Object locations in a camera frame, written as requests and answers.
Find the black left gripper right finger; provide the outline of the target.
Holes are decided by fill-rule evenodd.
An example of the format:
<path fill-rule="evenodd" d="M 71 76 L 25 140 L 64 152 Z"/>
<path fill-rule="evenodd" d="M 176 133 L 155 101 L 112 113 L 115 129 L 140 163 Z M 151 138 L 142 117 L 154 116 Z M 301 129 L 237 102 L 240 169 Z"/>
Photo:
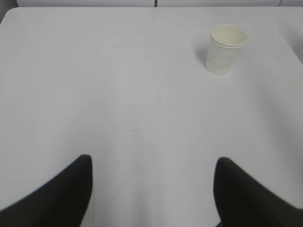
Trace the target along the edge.
<path fill-rule="evenodd" d="M 301 227 L 303 211 L 276 196 L 231 159 L 217 160 L 214 201 L 220 227 Z"/>

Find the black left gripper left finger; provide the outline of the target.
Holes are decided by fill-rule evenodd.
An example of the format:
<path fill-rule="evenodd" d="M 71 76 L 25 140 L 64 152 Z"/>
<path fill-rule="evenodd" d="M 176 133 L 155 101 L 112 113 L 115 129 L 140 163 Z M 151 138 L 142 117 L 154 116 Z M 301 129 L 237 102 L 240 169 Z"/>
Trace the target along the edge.
<path fill-rule="evenodd" d="M 79 227 L 92 194 L 92 158 L 81 155 L 43 186 L 1 210 L 2 227 Z"/>

